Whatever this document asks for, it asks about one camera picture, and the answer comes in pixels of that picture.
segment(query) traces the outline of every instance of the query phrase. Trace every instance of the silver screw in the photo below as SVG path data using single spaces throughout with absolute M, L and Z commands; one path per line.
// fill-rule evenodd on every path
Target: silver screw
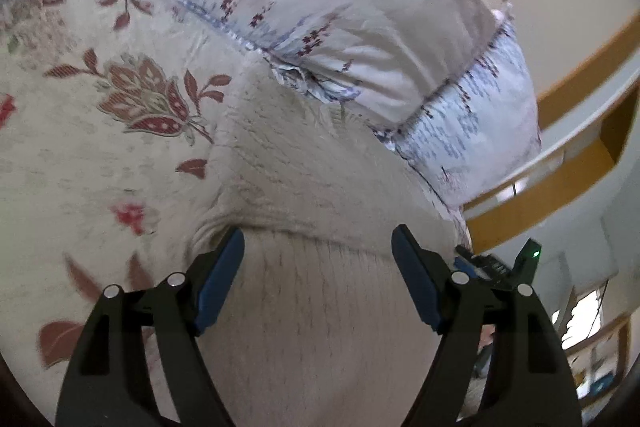
M 187 277 L 184 276 L 182 272 L 172 273 L 169 277 L 167 277 L 166 281 L 169 283 L 169 286 L 180 286 L 187 280 Z
M 107 288 L 104 289 L 104 296 L 108 299 L 113 299 L 118 293 L 120 293 L 120 287 L 116 284 L 107 286 Z
M 457 271 L 451 274 L 451 280 L 462 286 L 469 282 L 469 276 L 464 272 Z
M 518 284 L 518 293 L 523 297 L 530 297 L 533 295 L 533 288 L 528 284 L 521 283 Z

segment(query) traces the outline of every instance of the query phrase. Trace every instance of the green spot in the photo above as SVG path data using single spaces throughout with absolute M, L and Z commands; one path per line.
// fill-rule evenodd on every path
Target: green spot
M 13 53 L 14 51 L 16 51 L 19 45 L 20 45 L 20 42 L 18 42 L 18 37 L 16 37 L 15 35 L 12 35 L 6 48 L 9 51 L 9 53 Z

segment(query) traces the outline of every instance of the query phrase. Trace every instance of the bed sheet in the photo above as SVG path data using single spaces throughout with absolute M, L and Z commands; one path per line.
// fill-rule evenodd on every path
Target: bed sheet
M 174 0 L 0 0 L 0 180 L 0 351 L 49 419 L 101 288 L 158 283 L 235 224 L 200 346 L 238 425 L 399 425 L 437 337 L 391 231 L 448 261 L 466 239 L 361 120 Z

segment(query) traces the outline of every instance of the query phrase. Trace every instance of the window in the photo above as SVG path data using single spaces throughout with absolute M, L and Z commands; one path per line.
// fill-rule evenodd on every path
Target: window
M 562 349 L 575 346 L 600 330 L 603 296 L 604 290 L 599 288 L 580 299 L 574 306 L 571 310 L 572 318 L 567 324 L 566 333 L 562 336 Z

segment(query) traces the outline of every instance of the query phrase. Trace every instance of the beige blanket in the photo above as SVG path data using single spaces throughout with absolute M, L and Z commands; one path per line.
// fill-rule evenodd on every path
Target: beige blanket
M 0 351 L 49 419 L 101 288 L 157 283 L 238 224 L 200 343 L 238 425 L 399 425 L 437 337 L 391 231 L 449 260 L 465 240 L 361 121 L 171 0 L 0 0 L 0 202 Z

